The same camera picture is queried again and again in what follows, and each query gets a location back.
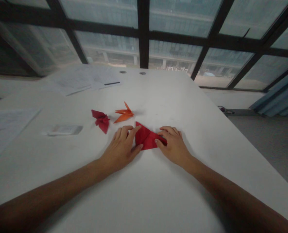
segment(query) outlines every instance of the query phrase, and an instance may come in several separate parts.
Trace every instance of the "white table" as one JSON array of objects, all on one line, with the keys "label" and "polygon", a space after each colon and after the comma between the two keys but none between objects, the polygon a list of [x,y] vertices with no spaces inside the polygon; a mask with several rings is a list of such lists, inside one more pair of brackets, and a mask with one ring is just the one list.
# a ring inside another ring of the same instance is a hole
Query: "white table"
[{"label": "white table", "polygon": [[[138,121],[154,132],[177,127],[197,158],[288,219],[288,183],[186,74],[115,69],[124,85],[64,97],[43,91],[41,80],[0,101],[0,110],[42,108],[0,156],[0,204],[98,158],[118,127]],[[135,117],[113,124],[123,101]],[[107,135],[91,109],[111,118]],[[40,134],[53,124],[84,127],[77,136]],[[212,196],[156,148],[73,199],[42,231],[224,232],[229,226]]]}]

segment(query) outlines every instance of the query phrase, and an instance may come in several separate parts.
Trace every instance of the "floor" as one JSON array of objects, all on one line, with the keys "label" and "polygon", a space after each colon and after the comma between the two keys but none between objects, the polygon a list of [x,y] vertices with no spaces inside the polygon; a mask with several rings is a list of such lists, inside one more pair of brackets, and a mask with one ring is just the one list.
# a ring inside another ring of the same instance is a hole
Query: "floor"
[{"label": "floor", "polygon": [[228,118],[288,182],[288,117]]}]

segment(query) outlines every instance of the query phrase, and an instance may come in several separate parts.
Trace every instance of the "wall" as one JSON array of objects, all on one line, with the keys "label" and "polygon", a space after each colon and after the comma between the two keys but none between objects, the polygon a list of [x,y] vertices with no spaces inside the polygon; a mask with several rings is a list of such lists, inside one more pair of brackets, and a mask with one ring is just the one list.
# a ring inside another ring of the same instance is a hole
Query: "wall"
[{"label": "wall", "polygon": [[33,85],[37,80],[38,79],[26,77],[11,78],[0,76],[0,98],[7,97],[20,89],[27,88]]},{"label": "wall", "polygon": [[[33,85],[37,79],[30,78],[5,78],[0,76],[0,98],[4,98],[22,88]],[[217,105],[232,109],[248,109],[264,94],[261,92],[244,92],[202,89],[207,96]]]},{"label": "wall", "polygon": [[253,103],[264,96],[262,92],[228,91],[202,89],[217,105],[230,109],[248,109]]}]

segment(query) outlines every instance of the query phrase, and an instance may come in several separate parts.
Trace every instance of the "red origami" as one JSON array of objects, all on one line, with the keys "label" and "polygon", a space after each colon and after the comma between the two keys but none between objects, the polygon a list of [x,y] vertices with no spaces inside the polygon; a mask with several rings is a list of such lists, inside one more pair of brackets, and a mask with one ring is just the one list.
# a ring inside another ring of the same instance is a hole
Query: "red origami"
[{"label": "red origami", "polygon": [[104,132],[104,134],[107,134],[107,130],[109,127],[109,118],[108,116],[99,111],[91,110],[92,111],[92,116],[96,118],[95,124],[99,126],[99,128]]},{"label": "red origami", "polygon": [[157,144],[155,142],[155,139],[159,139],[164,145],[167,145],[167,141],[159,136],[158,134],[150,131],[142,124],[135,122],[135,126],[142,126],[139,131],[135,134],[135,144],[138,146],[140,144],[143,144],[142,150],[148,150],[157,148]]}]

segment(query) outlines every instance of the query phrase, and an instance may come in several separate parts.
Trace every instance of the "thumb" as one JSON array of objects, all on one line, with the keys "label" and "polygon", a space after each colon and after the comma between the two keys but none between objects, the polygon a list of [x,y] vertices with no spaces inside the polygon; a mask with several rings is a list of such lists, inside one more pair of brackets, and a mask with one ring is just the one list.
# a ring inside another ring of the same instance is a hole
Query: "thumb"
[{"label": "thumb", "polygon": [[163,151],[166,148],[166,146],[159,139],[155,139],[155,143],[157,144],[157,147],[159,147],[161,151]]},{"label": "thumb", "polygon": [[141,149],[143,148],[143,144],[138,145],[137,147],[135,147],[135,149],[132,151],[131,153],[131,159],[133,160],[135,158],[135,156],[141,151]]}]

